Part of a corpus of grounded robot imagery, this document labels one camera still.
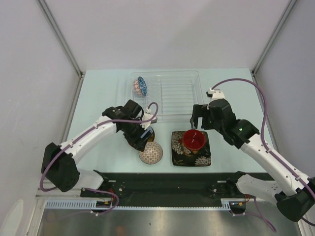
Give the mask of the red lacquer cup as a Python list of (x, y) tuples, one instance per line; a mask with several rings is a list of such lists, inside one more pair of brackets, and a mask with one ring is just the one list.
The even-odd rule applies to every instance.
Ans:
[(182, 140), (184, 146), (191, 151), (202, 149), (206, 143), (204, 134), (196, 129), (185, 131)]

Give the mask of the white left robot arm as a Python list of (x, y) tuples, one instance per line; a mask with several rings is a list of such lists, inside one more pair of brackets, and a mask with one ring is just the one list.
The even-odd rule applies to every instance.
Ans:
[[(153, 134), (151, 124), (157, 122), (158, 109), (142, 108), (129, 100), (125, 105), (109, 107), (87, 129), (59, 145), (50, 143), (44, 150), (41, 166), (41, 191), (58, 189), (67, 192), (74, 187), (89, 188), (97, 196), (108, 193), (109, 185), (97, 171), (78, 170), (77, 164), (103, 139), (122, 132), (127, 143), (137, 151), (144, 151)], [(44, 187), (48, 179), (53, 187)]]

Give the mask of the brown patterned bowl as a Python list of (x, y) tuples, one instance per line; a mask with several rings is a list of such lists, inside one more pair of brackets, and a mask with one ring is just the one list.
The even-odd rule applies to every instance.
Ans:
[(158, 163), (163, 157), (163, 149), (156, 142), (147, 142), (144, 151), (139, 152), (139, 158), (148, 165)]

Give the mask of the blue patterned bowl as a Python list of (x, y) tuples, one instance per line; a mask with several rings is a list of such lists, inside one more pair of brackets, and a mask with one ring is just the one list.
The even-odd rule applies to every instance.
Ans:
[(138, 85), (139, 85), (139, 89), (140, 89), (141, 94), (144, 97), (146, 97), (147, 96), (147, 85), (146, 85), (145, 80), (141, 76), (138, 77)]

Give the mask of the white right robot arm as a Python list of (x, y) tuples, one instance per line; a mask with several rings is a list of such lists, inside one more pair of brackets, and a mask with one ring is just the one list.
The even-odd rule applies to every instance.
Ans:
[(253, 158), (275, 181), (270, 182), (242, 174), (227, 185), (232, 197), (241, 194), (257, 196), (275, 204), (287, 219), (298, 222), (315, 204), (315, 179), (299, 171), (278, 152), (267, 146), (259, 130), (246, 119), (237, 119), (227, 100), (216, 99), (208, 105), (195, 104), (190, 123), (201, 128), (215, 130), (230, 145)]

